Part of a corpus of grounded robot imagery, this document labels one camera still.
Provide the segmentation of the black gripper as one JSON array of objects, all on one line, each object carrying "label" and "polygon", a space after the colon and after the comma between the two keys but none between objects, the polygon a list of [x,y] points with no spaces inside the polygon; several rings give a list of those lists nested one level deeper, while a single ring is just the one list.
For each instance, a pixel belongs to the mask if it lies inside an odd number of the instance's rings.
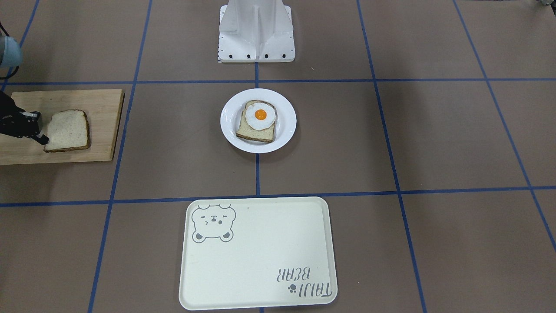
[{"label": "black gripper", "polygon": [[11,137],[30,137],[40,145],[47,145],[49,137],[40,133],[40,113],[26,112],[14,99],[0,92],[0,132]]}]

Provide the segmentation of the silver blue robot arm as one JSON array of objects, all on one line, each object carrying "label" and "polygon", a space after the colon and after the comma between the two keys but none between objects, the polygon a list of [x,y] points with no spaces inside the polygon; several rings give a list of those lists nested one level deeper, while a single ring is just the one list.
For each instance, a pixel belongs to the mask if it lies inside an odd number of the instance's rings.
[{"label": "silver blue robot arm", "polygon": [[[19,43],[1,26],[0,62],[2,68],[14,67],[11,74],[1,77],[7,80],[19,70],[23,61]],[[40,145],[49,143],[49,138],[42,133],[42,117],[40,112],[27,112],[15,104],[12,97],[0,92],[0,132],[10,137],[28,137]]]}]

